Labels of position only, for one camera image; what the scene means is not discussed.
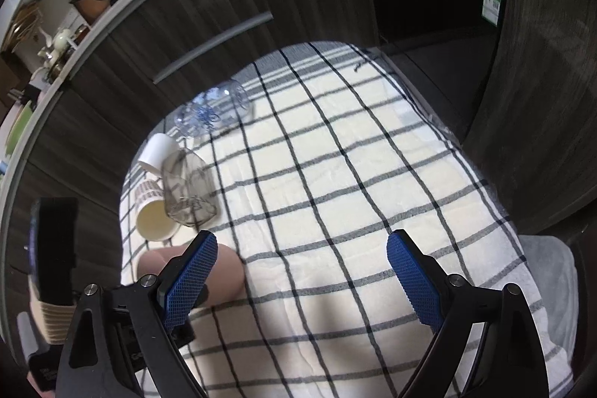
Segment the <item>grey cushion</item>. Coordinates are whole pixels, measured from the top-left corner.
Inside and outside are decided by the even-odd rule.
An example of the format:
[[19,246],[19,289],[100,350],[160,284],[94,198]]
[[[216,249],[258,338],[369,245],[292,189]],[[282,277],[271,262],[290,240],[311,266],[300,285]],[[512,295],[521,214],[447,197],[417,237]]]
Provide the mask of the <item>grey cushion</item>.
[[578,272],[571,248],[551,235],[519,235],[527,265],[536,282],[547,317],[547,333],[554,350],[546,358],[554,365],[557,357],[565,358],[568,369],[556,366],[562,376],[554,377],[550,385],[551,397],[564,397],[573,387],[574,355],[580,297]]

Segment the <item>checkered white tablecloth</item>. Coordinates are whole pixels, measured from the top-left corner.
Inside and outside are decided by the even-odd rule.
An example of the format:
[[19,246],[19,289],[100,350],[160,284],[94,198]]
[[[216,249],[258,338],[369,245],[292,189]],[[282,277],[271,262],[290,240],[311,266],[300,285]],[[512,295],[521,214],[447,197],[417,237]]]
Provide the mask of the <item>checkered white tablecloth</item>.
[[385,255],[402,229],[448,273],[518,284],[550,395],[573,382],[506,211],[392,72],[355,46],[289,46],[238,75],[252,116],[192,140],[215,186],[207,223],[246,271],[192,312],[186,365],[210,397],[395,397],[431,341]]

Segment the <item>patterned paper cup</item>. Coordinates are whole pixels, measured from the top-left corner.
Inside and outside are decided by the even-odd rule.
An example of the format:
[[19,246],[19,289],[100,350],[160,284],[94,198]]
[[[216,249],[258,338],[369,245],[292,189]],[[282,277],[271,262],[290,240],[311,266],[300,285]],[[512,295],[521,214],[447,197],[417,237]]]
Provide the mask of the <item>patterned paper cup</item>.
[[164,192],[151,179],[142,180],[135,187],[135,229],[149,242],[165,241],[173,237],[180,224],[171,219],[165,208]]

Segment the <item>green white sticker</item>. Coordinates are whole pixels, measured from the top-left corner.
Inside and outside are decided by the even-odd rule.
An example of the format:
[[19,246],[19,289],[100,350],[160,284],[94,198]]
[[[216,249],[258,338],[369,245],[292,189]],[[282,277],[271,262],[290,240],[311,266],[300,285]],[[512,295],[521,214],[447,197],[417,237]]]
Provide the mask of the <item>green white sticker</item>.
[[482,16],[486,21],[497,26],[500,18],[502,0],[483,0]]

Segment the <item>white teapot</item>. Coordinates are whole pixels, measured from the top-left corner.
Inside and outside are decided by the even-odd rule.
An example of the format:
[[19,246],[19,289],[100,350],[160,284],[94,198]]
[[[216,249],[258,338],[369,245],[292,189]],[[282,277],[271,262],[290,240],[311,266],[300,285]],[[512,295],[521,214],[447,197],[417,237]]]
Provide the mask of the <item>white teapot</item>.
[[73,31],[68,28],[59,30],[54,36],[50,36],[41,27],[38,32],[44,38],[44,46],[37,55],[44,61],[46,68],[51,67],[64,54],[69,47],[74,47]]

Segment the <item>smoky clear glass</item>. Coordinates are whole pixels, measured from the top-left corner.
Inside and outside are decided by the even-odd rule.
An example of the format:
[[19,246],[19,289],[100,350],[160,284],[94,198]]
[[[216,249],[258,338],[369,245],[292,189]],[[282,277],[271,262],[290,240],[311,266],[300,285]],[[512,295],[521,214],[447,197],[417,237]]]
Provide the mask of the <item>smoky clear glass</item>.
[[218,215],[213,178],[193,151],[181,148],[166,157],[161,179],[166,214],[177,223],[199,229]]

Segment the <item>green plate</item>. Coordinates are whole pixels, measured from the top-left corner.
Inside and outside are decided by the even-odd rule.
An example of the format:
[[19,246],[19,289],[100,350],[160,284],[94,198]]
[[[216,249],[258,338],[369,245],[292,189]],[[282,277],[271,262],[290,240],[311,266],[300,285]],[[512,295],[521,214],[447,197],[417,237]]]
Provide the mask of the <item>green plate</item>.
[[5,143],[5,154],[7,157],[12,156],[13,151],[16,148],[16,144],[18,143],[18,140],[22,136],[25,127],[30,121],[32,113],[33,111],[31,107],[31,102],[28,101],[24,106],[21,107],[18,116],[12,123],[9,133],[7,135]]

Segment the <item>white paper cup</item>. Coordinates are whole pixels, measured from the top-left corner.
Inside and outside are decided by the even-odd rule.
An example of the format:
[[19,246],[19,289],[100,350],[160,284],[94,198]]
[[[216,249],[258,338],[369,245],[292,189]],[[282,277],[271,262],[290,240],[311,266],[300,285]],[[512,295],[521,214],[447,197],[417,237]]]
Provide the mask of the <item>white paper cup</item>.
[[179,143],[165,133],[156,133],[150,137],[138,158],[138,165],[145,171],[159,176],[164,161],[180,150]]

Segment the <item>pink ceramic cup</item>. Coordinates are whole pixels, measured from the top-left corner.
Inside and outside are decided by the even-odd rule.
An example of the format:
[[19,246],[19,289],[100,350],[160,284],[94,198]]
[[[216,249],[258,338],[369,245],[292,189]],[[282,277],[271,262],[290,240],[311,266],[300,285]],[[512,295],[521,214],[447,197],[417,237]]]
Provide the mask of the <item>pink ceramic cup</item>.
[[[187,244],[183,244],[145,251],[137,263],[138,277],[159,275],[169,261],[184,253],[186,247]],[[207,296],[199,297],[194,307],[213,307],[232,301],[242,293],[244,284],[245,272],[239,256],[230,247],[219,244],[216,263],[206,280]]]

